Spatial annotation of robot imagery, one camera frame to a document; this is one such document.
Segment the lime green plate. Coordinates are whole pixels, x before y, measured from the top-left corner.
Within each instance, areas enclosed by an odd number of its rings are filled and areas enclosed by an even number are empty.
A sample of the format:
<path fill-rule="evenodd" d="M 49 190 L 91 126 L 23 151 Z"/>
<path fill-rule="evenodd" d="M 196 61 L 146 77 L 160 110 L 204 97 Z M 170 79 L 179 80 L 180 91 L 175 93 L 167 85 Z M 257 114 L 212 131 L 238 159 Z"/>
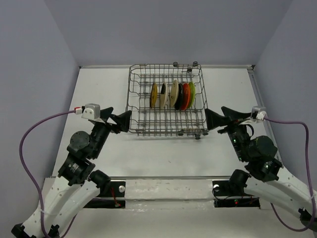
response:
<path fill-rule="evenodd" d="M 188 109 L 190 107 L 192 107 L 193 103 L 194 103 L 194 100 L 195 100 L 195 95 L 196 95 L 196 89 L 195 89 L 195 85 L 193 82 L 189 82 L 188 83 L 189 85 L 189 88 L 190 88 L 190 101 L 189 101 L 189 104 L 188 104 Z"/>

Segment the orange plate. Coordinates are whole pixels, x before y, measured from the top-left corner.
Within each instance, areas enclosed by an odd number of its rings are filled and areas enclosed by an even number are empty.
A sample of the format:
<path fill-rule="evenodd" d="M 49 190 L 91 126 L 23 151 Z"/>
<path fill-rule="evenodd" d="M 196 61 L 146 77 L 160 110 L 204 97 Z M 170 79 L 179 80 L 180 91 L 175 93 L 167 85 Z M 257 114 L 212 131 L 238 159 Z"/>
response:
<path fill-rule="evenodd" d="M 190 101 L 190 87 L 188 83 L 183 84 L 183 102 L 180 109 L 186 110 Z"/>

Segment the yellow brown patterned plate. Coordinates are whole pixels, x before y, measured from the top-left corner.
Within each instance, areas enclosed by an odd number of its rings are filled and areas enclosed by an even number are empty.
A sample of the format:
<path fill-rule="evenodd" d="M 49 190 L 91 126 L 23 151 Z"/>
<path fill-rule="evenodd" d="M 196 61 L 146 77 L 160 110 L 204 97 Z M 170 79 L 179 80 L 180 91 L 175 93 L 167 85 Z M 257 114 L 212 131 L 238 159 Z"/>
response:
<path fill-rule="evenodd" d="M 150 95 L 150 108 L 154 108 L 156 105 L 156 101 L 157 101 L 157 96 L 158 96 L 158 86 L 157 84 L 154 82 L 152 84 L 152 89 L 151 89 L 151 95 Z"/>

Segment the beige floral plate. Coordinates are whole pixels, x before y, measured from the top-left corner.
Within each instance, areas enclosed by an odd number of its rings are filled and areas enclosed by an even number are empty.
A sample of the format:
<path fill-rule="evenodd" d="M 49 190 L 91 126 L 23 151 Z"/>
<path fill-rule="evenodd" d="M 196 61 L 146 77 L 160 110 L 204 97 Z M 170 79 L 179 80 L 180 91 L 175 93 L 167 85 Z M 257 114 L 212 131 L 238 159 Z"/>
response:
<path fill-rule="evenodd" d="M 170 90 L 170 106 L 174 107 L 177 98 L 178 98 L 178 93 L 179 93 L 179 87 L 178 87 L 178 80 L 175 79 L 173 81 L 173 84 L 171 86 L 171 90 Z"/>

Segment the cream plate with black patch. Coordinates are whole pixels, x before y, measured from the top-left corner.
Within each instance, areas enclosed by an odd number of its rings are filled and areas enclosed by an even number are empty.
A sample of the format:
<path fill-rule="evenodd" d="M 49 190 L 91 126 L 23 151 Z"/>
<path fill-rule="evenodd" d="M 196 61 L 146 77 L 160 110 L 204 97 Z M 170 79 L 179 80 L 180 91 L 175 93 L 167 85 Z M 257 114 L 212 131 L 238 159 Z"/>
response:
<path fill-rule="evenodd" d="M 166 101 L 168 96 L 168 89 L 167 84 L 164 81 L 162 83 L 161 91 L 160 91 L 160 97 L 159 97 L 159 107 L 160 109 L 163 109 L 165 107 Z"/>

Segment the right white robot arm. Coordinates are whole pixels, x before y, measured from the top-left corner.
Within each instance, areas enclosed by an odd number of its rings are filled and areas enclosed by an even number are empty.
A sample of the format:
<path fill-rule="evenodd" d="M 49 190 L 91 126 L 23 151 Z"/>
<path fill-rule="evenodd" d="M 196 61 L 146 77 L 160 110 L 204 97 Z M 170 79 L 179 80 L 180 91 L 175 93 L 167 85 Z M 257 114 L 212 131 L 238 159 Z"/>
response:
<path fill-rule="evenodd" d="M 227 134 L 237 158 L 245 169 L 236 169 L 228 182 L 233 194 L 246 193 L 278 206 L 296 218 L 303 228 L 295 232 L 317 230 L 317 192 L 313 189 L 309 160 L 305 159 L 308 183 L 305 184 L 276 159 L 277 147 L 265 135 L 253 137 L 247 131 L 254 123 L 268 120 L 266 109 L 255 106 L 250 113 L 241 113 L 223 106 L 223 114 L 205 109 L 208 130 Z"/>

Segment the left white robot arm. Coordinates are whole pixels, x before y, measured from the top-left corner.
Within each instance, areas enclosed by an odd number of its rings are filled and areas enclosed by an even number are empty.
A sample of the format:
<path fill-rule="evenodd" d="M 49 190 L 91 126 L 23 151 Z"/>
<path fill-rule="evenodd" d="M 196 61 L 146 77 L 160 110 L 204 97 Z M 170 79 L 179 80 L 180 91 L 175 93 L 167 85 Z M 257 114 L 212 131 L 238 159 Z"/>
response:
<path fill-rule="evenodd" d="M 94 126 L 90 133 L 78 131 L 71 136 L 67 157 L 46 196 L 42 195 L 23 158 L 26 133 L 20 141 L 20 161 L 36 187 L 39 205 L 25 222 L 12 228 L 16 238 L 59 238 L 61 232 L 68 233 L 80 210 L 89 202 L 105 196 L 113 198 L 114 208 L 121 206 L 116 196 L 125 191 L 124 186 L 112 186 L 111 178 L 95 170 L 91 161 L 98 158 L 110 133 L 129 131 L 131 110 L 115 115 L 112 107 L 101 109 L 98 104 L 86 104 L 75 107 L 72 113 L 81 115 Z"/>

